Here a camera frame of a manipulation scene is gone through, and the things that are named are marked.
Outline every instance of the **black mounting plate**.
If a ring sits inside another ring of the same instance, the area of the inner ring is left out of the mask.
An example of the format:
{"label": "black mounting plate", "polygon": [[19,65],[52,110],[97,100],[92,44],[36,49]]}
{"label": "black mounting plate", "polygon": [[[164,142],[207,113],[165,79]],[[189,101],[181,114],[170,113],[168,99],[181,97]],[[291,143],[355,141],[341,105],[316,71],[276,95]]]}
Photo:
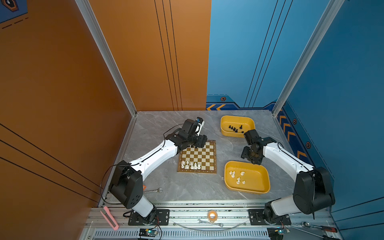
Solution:
{"label": "black mounting plate", "polygon": [[[268,224],[263,216],[263,211],[264,209],[248,209],[248,214],[249,214],[249,220],[251,222],[251,225],[268,225],[268,226],[276,226],[279,227],[280,224]],[[291,225],[291,219],[288,217],[286,218],[285,216],[281,217],[281,221],[284,225]]]}
{"label": "black mounting plate", "polygon": [[[169,209],[156,209],[156,215],[155,218],[159,217],[159,225],[160,226],[166,226],[169,222]],[[140,215],[137,212],[132,213],[129,216],[129,226],[155,226],[157,223],[157,220],[155,220],[151,224],[144,224],[144,222],[141,220]]]}

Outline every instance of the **pink utility knife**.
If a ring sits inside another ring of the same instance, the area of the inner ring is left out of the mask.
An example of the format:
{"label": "pink utility knife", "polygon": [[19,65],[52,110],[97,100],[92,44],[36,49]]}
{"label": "pink utility knife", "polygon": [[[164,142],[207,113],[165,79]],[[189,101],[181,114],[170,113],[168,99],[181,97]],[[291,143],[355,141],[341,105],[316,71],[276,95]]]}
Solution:
{"label": "pink utility knife", "polygon": [[111,225],[112,229],[113,230],[117,230],[119,229],[119,225],[118,223],[116,222],[115,218],[112,216],[111,212],[109,211],[108,207],[105,206],[103,207],[101,210],[100,210],[101,214],[103,215],[103,217],[105,218],[105,220],[107,220],[107,222],[109,223],[109,225]]}

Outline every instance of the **yellow container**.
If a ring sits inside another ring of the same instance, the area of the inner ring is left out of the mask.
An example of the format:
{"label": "yellow container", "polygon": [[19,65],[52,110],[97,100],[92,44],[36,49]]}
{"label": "yellow container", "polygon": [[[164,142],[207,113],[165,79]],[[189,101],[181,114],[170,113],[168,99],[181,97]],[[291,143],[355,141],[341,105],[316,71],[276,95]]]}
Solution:
{"label": "yellow container", "polygon": [[[255,129],[255,122],[251,118],[238,117],[238,116],[223,116],[221,118],[221,133],[228,137],[244,137],[244,133],[249,130]],[[229,126],[233,126],[238,129],[238,132],[234,132]]]}
{"label": "yellow container", "polygon": [[[235,171],[235,177],[229,172]],[[268,171],[261,165],[248,162],[229,161],[225,165],[224,181],[228,189],[253,194],[265,194],[271,190]]]}

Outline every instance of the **chessboard border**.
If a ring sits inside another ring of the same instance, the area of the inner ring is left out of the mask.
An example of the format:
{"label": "chessboard border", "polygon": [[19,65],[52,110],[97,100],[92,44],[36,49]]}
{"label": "chessboard border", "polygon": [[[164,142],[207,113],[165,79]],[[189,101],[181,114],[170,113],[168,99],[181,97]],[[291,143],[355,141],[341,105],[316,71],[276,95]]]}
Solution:
{"label": "chessboard border", "polygon": [[205,173],[205,174],[217,174],[217,160],[216,160],[216,140],[207,140],[207,142],[213,142],[214,144],[214,168],[215,170],[201,170],[201,169],[196,169],[196,170],[191,170],[191,169],[183,169],[181,168],[181,159],[183,155],[183,150],[179,153],[179,163],[177,165],[177,172],[187,172],[187,173]]}

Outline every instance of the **orange wall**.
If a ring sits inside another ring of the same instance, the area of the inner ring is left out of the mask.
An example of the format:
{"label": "orange wall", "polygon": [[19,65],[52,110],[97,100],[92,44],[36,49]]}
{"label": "orange wall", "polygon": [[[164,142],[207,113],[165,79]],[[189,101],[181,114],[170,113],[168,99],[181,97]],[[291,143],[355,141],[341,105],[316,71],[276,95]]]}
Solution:
{"label": "orange wall", "polygon": [[211,0],[90,0],[138,111],[204,110]]}
{"label": "orange wall", "polygon": [[28,1],[0,42],[1,238],[78,239],[131,116],[75,1]]}

